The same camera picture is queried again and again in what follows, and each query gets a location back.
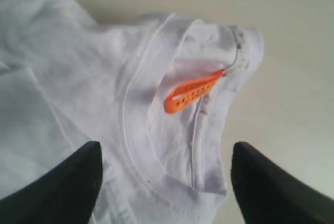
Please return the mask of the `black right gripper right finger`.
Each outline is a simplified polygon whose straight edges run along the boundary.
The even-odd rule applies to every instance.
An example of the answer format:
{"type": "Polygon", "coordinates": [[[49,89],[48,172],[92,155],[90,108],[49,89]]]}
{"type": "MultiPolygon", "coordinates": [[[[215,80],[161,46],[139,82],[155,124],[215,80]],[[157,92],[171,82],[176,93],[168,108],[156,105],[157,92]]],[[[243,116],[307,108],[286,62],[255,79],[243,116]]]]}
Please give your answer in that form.
{"type": "Polygon", "coordinates": [[[333,199],[247,142],[233,146],[231,182],[245,223],[333,223],[333,199]]]}

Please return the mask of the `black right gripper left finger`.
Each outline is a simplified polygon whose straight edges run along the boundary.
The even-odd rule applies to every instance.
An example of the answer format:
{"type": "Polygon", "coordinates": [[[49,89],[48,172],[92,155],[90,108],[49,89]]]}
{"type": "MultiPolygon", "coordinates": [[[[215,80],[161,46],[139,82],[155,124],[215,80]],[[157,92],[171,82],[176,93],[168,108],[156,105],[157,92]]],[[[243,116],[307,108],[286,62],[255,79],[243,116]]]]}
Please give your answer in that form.
{"type": "Polygon", "coordinates": [[[36,181],[1,199],[1,223],[89,223],[101,185],[101,144],[90,141],[36,181]]]}

